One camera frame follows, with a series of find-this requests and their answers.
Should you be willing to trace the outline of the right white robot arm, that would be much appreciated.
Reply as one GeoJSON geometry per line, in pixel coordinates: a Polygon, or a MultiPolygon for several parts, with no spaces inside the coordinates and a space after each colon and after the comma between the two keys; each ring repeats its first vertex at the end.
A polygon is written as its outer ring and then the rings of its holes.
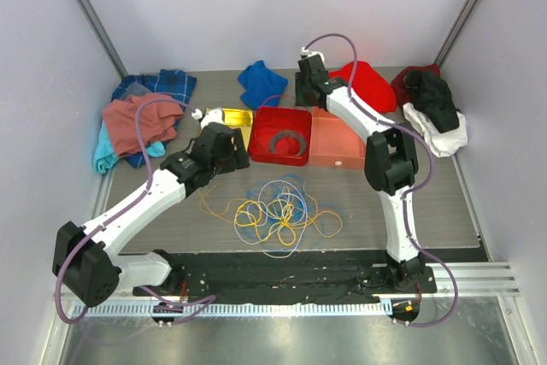
{"type": "Polygon", "coordinates": [[[345,80],[331,77],[319,52],[301,53],[295,80],[298,105],[335,115],[364,142],[364,174],[379,194],[386,225],[386,283],[393,291],[407,291],[425,271],[410,191],[418,172],[414,138],[360,99],[345,80]]]}

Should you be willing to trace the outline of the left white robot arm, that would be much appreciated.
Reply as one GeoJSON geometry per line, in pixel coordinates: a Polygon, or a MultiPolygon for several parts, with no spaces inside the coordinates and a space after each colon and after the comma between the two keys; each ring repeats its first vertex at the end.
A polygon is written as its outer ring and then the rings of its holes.
{"type": "Polygon", "coordinates": [[[56,287],[66,286],[87,307],[115,291],[148,286],[171,296],[181,287],[183,269],[164,250],[123,255],[126,244],[156,217],[181,203],[216,175],[248,168],[240,129],[212,122],[189,150],[166,157],[147,180],[114,207],[79,227],[57,232],[53,261],[56,287]]]}

